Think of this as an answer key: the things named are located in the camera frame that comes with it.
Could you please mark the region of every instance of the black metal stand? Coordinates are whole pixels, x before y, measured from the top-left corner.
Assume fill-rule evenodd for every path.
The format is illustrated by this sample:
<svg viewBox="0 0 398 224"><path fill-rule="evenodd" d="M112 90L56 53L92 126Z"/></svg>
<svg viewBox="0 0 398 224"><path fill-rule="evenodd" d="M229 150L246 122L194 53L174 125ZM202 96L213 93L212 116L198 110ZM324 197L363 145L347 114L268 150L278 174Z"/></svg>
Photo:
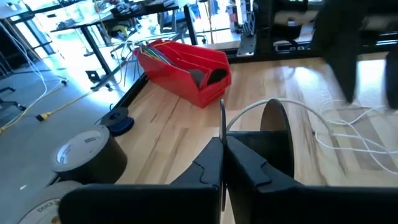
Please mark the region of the black metal stand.
<svg viewBox="0 0 398 224"><path fill-rule="evenodd" d="M99 86L103 85L108 80L108 78L113 76L116 72L118 72L120 67L124 66L124 64L126 62L122 62L121 66L117 66L114 70L111 70L110 67L108 66L108 64L106 63L104 57L102 56L100 49L98 48L97 44L95 43L95 40L94 40L92 34L88 30L88 27L83 26L80 29L81 29L81 32L83 33L83 35L85 36L88 44L93 49L93 52L96 55L99 63L101 64L101 67L105 71L105 75L103 75L102 77L99 76L96 71L86 71L88 78L93 83L95 83L95 85L93 87L91 87L91 89L93 90L93 89L98 88Z"/></svg>
<svg viewBox="0 0 398 224"><path fill-rule="evenodd" d="M191 38L191 44L198 45L197 33L195 32L195 30L193 28L192 18L191 18L191 14L189 12L188 5L184 6L184 15L185 15L185 20L187 21L187 27L188 27L188 31L189 31L189 38Z"/></svg>

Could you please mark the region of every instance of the tape label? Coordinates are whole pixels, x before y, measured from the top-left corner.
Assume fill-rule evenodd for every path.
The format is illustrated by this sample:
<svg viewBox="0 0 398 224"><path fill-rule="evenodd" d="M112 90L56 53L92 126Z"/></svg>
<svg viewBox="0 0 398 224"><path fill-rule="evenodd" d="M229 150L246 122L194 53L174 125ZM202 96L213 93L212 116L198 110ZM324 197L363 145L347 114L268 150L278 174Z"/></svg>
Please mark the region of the tape label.
<svg viewBox="0 0 398 224"><path fill-rule="evenodd" d="M90 159L93 152L101 150L103 135L99 131L80 133L62 146L57 153L59 164L77 164Z"/></svg>
<svg viewBox="0 0 398 224"><path fill-rule="evenodd" d="M18 224L61 224L58 217L60 199L50 199L33 208Z"/></svg>

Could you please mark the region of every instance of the table leg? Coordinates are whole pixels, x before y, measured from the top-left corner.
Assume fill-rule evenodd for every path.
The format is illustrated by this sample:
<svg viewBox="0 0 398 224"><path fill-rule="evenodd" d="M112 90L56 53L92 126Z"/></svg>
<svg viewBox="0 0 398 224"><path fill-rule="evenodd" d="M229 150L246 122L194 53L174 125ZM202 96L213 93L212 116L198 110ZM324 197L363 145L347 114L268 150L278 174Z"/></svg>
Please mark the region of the table leg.
<svg viewBox="0 0 398 224"><path fill-rule="evenodd" d="M188 27L188 31L189 31L189 38L191 38L191 44L198 45L197 33L195 32L195 30L193 28L192 18L191 18L191 14L189 12L188 5L184 6L184 15L185 15L185 20L187 22L187 27Z"/></svg>
<svg viewBox="0 0 398 224"><path fill-rule="evenodd" d="M81 32L83 35L86 37L86 40L88 44L90 45L91 49L93 49L94 54L97 56L99 63L101 64L101 67L104 69L105 74L109 75L112 73L111 69L109 68L108 64L106 63L104 57L102 56L100 49L98 48L97 44L95 43L94 37L92 34L89 32L87 26L83 26L81 29Z"/></svg>

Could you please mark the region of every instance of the yellow cable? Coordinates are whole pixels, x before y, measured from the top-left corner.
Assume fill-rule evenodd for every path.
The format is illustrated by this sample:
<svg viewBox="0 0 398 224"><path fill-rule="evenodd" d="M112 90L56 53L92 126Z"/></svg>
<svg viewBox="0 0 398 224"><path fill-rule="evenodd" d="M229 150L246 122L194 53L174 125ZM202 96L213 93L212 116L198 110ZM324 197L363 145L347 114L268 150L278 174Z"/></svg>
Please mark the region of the yellow cable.
<svg viewBox="0 0 398 224"><path fill-rule="evenodd" d="M45 94L43 97L41 97L40 100L42 100L43 98L45 98L46 96L49 96L52 93L55 93L56 91L59 91L61 88L54 88L53 90L51 90L50 92L48 92L47 94ZM29 111L29 109L35 105L37 102L32 103L31 105L29 105L19 116L16 116L15 120L11 120L10 122L8 122L7 124L5 124L3 127L0 128L0 134L3 133L5 130L7 130L8 128L12 127L13 125L15 125L18 121L20 121L22 119L22 117Z"/></svg>
<svg viewBox="0 0 398 224"><path fill-rule="evenodd" d="M54 114L54 113L56 113L56 112L58 112L58 111L60 111L60 110L62 110L62 109L64 109L64 108L66 108L67 106L70 106L70 105L74 104L74 103L77 102L78 100L80 100L80 99L82 99L82 98L84 98L84 97L86 97L86 96L88 96L88 95L90 95L90 94L92 94L92 93L94 93L94 92L95 92L95 91L89 91L88 93L86 93L86 94L84 94L84 95L82 95L82 96L79 96L78 98L72 100L71 102L62 105L62 106L60 106L59 108L57 108L57 109L55 109L55 110L53 110L53 111L51 111L51 112L48 112L48 114L49 114L49 115L52 115L52 114Z"/></svg>

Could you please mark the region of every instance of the blue object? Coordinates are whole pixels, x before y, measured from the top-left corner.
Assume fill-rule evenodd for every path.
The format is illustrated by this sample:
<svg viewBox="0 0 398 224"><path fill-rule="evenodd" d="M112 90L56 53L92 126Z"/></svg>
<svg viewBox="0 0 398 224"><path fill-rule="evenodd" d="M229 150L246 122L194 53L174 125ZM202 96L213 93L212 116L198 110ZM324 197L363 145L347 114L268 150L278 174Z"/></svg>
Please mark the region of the blue object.
<svg viewBox="0 0 398 224"><path fill-rule="evenodd" d="M133 125L134 119L126 117L120 123L108 126L108 129L111 132L112 136L116 137L130 131Z"/></svg>

